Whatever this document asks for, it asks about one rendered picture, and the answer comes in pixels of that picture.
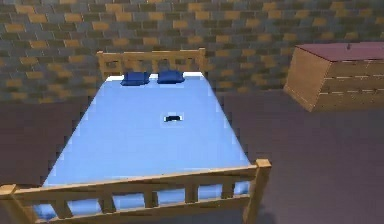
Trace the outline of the dark blue pillow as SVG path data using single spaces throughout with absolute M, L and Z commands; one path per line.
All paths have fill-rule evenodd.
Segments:
M 158 74 L 158 84 L 177 84 L 185 81 L 183 74 L 178 70 L 161 71 Z
M 149 83 L 150 74 L 147 72 L 127 72 L 121 81 L 122 86 L 140 86 Z

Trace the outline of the wooden bed with blue cover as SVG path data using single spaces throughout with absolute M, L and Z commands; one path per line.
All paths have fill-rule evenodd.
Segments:
M 204 76 L 204 49 L 97 58 L 104 82 L 43 185 L 0 186 L 16 224 L 127 224 L 236 207 L 242 224 L 256 224 L 271 163 L 246 157 Z M 185 81 L 158 84 L 166 70 Z M 149 83 L 122 86 L 127 72 L 147 72 Z

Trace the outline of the wooden chest of drawers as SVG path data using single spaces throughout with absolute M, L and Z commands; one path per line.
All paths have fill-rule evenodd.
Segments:
M 309 112 L 384 107 L 384 42 L 297 45 L 284 91 Z

